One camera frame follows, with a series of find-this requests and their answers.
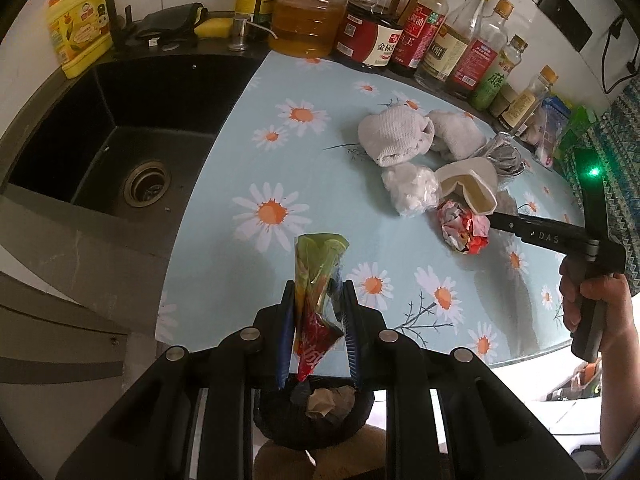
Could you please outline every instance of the green plastic wrapper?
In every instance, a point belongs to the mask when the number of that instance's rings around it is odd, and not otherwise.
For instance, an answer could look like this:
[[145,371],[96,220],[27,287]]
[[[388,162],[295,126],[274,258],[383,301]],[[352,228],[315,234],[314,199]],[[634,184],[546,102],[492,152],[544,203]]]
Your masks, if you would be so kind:
[[344,335],[335,310],[342,288],[340,259],[347,247],[348,241],[336,234],[302,235],[296,240],[294,351],[300,358],[301,382]]

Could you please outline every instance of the human hand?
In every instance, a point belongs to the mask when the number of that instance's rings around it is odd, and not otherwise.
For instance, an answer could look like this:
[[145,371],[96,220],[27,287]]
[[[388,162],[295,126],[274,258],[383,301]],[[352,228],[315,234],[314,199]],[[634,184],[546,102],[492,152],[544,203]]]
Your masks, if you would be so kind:
[[562,294],[562,321],[570,332],[575,332],[580,323],[580,307],[575,303],[578,295],[589,300],[604,300],[607,303],[607,325],[602,335],[600,351],[606,352],[610,346],[625,336],[638,339],[634,325],[634,313],[631,303],[631,292],[624,274],[599,276],[584,280],[580,290],[569,278],[566,258],[560,265],[560,293]]

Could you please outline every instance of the yellow detergent bottle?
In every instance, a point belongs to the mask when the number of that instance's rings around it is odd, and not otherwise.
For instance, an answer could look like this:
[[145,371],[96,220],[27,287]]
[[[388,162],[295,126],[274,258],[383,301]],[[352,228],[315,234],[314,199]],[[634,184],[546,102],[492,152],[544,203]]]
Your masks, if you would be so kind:
[[69,79],[79,76],[113,44],[104,0],[49,0],[47,24]]

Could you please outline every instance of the human arm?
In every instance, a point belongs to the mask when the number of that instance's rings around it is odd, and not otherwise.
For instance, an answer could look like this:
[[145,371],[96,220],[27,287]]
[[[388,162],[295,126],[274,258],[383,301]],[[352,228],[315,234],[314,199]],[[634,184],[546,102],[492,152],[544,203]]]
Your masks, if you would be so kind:
[[[574,332],[580,323],[575,304],[578,289],[560,267],[564,325]],[[634,325],[633,306],[623,274],[599,276],[580,284],[580,295],[607,303],[607,325],[602,335],[602,410],[600,442],[613,460],[640,420],[640,341]]]

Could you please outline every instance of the white tissue ball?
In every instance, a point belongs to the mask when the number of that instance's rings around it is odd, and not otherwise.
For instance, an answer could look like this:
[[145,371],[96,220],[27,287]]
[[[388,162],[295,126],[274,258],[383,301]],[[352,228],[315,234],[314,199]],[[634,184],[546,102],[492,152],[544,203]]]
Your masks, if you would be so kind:
[[402,216],[415,216],[438,206],[440,184],[425,166],[403,162],[387,168],[382,182],[391,194],[391,202]]

